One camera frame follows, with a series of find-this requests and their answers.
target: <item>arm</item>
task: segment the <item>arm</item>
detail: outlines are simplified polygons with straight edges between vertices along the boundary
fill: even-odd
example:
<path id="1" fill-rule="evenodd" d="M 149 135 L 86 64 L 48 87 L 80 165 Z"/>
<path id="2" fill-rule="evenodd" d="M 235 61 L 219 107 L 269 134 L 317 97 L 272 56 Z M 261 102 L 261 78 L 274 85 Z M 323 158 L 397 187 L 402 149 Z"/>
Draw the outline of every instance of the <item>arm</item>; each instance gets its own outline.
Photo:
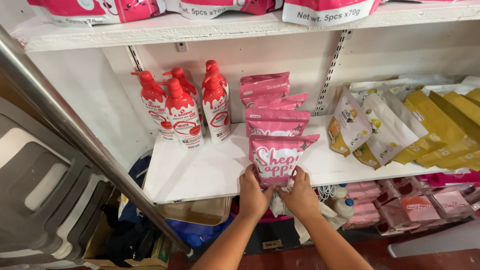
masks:
<path id="1" fill-rule="evenodd" d="M 308 173 L 296 167 L 291 193 L 276 191 L 287 208 L 305 226 L 320 257 L 330 270 L 373 270 L 365 259 L 328 223 L 319 211 L 318 197 Z"/>
<path id="2" fill-rule="evenodd" d="M 192 270 L 235 270 L 258 220 L 268 208 L 274 186 L 264 192 L 251 164 L 240 176 L 240 213 L 195 263 Z"/>

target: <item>human hand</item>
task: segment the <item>human hand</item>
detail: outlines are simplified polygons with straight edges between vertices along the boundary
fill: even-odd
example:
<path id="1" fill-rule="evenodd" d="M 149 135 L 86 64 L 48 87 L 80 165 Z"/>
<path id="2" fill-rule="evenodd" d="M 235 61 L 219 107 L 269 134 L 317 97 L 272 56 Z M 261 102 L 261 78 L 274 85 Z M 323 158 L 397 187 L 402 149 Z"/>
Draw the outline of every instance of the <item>human hand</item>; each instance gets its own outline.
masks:
<path id="1" fill-rule="evenodd" d="M 293 176 L 293 187 L 290 193 L 277 187 L 280 198 L 285 202 L 287 208 L 300 221 L 312 215 L 320 214 L 318 196 L 310 186 L 310 176 L 300 166 L 296 166 L 297 174 Z"/>
<path id="2" fill-rule="evenodd" d="M 245 169 L 245 173 L 240 175 L 239 216 L 255 220 L 257 223 L 267 211 L 275 185 L 269 186 L 262 192 L 253 173 L 254 169 L 255 166 L 250 164 Z"/>

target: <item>white shelf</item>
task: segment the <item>white shelf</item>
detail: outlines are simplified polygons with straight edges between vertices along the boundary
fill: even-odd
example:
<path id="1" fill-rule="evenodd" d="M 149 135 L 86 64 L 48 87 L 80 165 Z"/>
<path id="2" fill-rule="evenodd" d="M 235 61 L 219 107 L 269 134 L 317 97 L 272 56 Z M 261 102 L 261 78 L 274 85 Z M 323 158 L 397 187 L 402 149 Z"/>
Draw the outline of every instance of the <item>white shelf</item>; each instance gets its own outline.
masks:
<path id="1" fill-rule="evenodd" d="M 9 29 L 9 32 L 25 51 L 34 52 L 478 20 L 479 12 L 480 0 L 432 4 L 387 2 L 369 17 L 322 28 L 284 23 L 282 11 L 262 16 L 227 12 L 212 20 L 189 20 L 180 14 L 167 14 L 137 22 L 92 28 L 56 27 L 34 17 Z"/>
<path id="2" fill-rule="evenodd" d="M 310 174 L 312 186 L 447 171 L 397 162 L 375 171 L 353 155 L 344 158 L 328 148 L 326 125 L 330 119 L 331 116 L 312 117 L 304 131 L 304 135 L 320 134 L 298 164 Z M 194 151 L 183 151 L 178 143 L 158 137 L 144 191 L 158 204 L 238 195 L 238 178 L 251 162 L 245 123 L 233 124 L 231 131 L 231 138 L 225 143 L 213 145 L 206 138 L 205 145 Z"/>

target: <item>plastic bottle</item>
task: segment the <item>plastic bottle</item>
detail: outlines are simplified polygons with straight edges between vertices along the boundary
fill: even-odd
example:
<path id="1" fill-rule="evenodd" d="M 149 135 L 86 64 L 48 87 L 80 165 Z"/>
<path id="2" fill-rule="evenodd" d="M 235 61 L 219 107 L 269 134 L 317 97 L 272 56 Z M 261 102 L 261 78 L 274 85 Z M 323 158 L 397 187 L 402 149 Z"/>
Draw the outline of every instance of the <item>plastic bottle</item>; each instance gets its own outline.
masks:
<path id="1" fill-rule="evenodd" d="M 140 73 L 132 72 L 131 74 L 138 76 L 140 79 L 140 84 L 142 85 L 140 97 L 148 109 L 148 114 L 150 114 L 150 117 L 152 117 L 153 122 L 161 133 L 162 138 L 170 142 L 178 141 L 172 124 L 168 120 L 167 112 L 165 111 L 165 101 L 167 100 L 165 92 L 156 85 L 149 71 L 142 71 Z"/>
<path id="2" fill-rule="evenodd" d="M 345 222 L 349 221 L 353 216 L 353 200 L 352 199 L 340 199 L 333 205 L 333 210 L 337 213 L 334 218 L 326 217 L 327 221 L 336 230 L 340 228 Z"/>
<path id="3" fill-rule="evenodd" d="M 222 74 L 220 74 L 220 71 L 218 70 L 218 66 L 216 64 L 216 61 L 215 60 L 208 60 L 205 63 L 205 66 L 206 66 L 206 71 L 207 72 L 214 71 L 218 74 L 218 80 L 220 82 L 220 85 L 223 87 L 223 89 L 225 89 L 225 92 L 227 93 L 227 97 L 228 97 L 230 95 L 230 92 L 228 91 L 228 82 L 225 79 L 225 77 Z M 205 83 L 202 83 L 202 95 L 204 94 L 204 91 L 205 91 Z"/>
<path id="4" fill-rule="evenodd" d="M 336 184 L 334 199 L 344 199 L 347 196 L 347 184 Z"/>
<path id="5" fill-rule="evenodd" d="M 203 107 L 207 119 L 212 143 L 222 144 L 230 137 L 230 119 L 228 117 L 227 92 L 220 86 L 218 73 L 208 71 L 205 75 Z"/>
<path id="6" fill-rule="evenodd" d="M 184 150 L 194 150 L 204 144 L 200 131 L 200 118 L 193 98 L 185 93 L 178 79 L 168 79 L 168 98 L 165 102 L 167 116 Z"/>
<path id="7" fill-rule="evenodd" d="M 205 135 L 207 129 L 204 127 L 204 114 L 202 112 L 202 97 L 200 96 L 200 92 L 191 82 L 187 81 L 185 74 L 183 74 L 182 68 L 173 68 L 171 71 L 163 73 L 163 75 L 172 75 L 172 78 L 178 79 L 183 91 L 189 94 L 195 101 L 198 109 L 198 117 L 200 117 L 200 128 L 202 130 L 202 134 Z"/>

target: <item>blue bottle cap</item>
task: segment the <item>blue bottle cap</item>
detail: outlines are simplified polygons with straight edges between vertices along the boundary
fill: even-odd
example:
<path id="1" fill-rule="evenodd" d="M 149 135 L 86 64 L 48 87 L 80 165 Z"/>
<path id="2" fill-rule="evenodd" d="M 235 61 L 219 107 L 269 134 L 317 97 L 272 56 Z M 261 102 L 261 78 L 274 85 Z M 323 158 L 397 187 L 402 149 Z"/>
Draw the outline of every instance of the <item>blue bottle cap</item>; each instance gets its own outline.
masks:
<path id="1" fill-rule="evenodd" d="M 345 199 L 345 204 L 347 206 L 353 206 L 353 200 L 352 199 Z"/>

